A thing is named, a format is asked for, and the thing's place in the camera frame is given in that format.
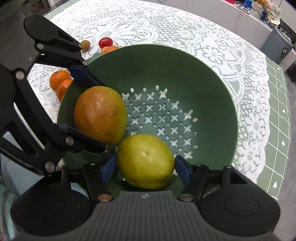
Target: tangerine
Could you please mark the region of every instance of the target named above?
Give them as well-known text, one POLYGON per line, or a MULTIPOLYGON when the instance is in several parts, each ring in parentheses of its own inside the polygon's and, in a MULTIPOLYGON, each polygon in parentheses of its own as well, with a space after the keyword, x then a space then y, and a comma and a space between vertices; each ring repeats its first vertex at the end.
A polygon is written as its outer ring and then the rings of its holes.
POLYGON ((108 52, 113 51, 115 49, 119 49, 119 47, 118 46, 104 47, 101 49, 101 54, 108 53, 108 52))
POLYGON ((57 88, 57 98, 59 102, 62 101, 68 87, 70 86, 72 79, 64 80, 57 88))
POLYGON ((70 75, 66 70, 58 70, 50 76, 49 85, 51 89, 56 92, 60 83, 68 79, 70 79, 70 75))

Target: green colander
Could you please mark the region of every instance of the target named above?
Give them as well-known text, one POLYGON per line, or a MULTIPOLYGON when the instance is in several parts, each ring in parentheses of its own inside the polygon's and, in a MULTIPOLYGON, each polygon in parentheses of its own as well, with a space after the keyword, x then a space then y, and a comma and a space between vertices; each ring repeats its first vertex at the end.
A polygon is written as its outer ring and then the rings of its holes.
MULTIPOLYGON (((152 134, 163 140, 174 156, 191 164, 222 169, 233 159, 238 123, 232 98, 221 79, 202 61, 183 51, 161 45, 132 45, 107 54, 95 54, 88 69, 106 86, 116 90, 126 103, 125 137, 152 134)), ((60 105, 57 122, 75 126, 73 111, 86 90, 73 81, 60 105)), ((116 152, 66 153, 70 169, 102 162, 116 152)), ((143 191, 129 185, 118 173, 108 184, 117 197, 122 190, 143 191)), ((165 187, 179 195, 184 186, 172 175, 165 187)))

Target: white lace tablecloth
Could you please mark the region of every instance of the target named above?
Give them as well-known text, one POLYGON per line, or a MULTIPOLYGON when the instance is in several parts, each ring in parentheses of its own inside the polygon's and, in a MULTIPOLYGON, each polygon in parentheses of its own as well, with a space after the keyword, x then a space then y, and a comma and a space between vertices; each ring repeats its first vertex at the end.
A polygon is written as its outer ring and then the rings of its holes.
MULTIPOLYGON (((51 21, 77 41, 91 42, 85 59, 99 52, 102 37, 110 37, 119 47, 153 43, 178 48, 210 66, 226 84, 237 110, 239 140, 232 165, 257 182, 270 133, 269 75, 265 55, 257 48, 207 19, 145 1, 80 0, 51 21)), ((28 78, 53 121, 59 101, 49 77, 57 69, 36 64, 28 78)))

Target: floor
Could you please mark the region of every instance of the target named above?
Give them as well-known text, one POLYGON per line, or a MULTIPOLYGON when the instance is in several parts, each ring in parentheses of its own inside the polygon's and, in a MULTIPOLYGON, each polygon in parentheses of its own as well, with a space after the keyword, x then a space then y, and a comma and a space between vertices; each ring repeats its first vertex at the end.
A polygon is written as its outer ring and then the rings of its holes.
POLYGON ((296 82, 285 73, 290 100, 292 140, 285 180, 279 196, 281 217, 274 233, 282 241, 296 241, 296 82))

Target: green grid pattern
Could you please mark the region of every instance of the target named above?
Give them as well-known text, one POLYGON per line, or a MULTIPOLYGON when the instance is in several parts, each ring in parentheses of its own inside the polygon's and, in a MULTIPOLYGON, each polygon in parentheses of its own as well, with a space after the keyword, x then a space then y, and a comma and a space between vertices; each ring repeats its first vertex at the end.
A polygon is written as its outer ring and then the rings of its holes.
POLYGON ((291 142, 291 113, 283 69, 266 58, 270 90, 270 135, 265 147, 266 163, 257 184, 275 200, 284 180, 291 142))
POLYGON ((46 14, 44 17, 47 18, 48 20, 51 20, 56 14, 61 13, 67 7, 70 7, 71 5, 73 5, 74 3, 78 2, 78 1, 80 1, 80 0, 68 1, 68 2, 64 3, 63 5, 57 7, 56 9, 52 10, 50 13, 46 14))

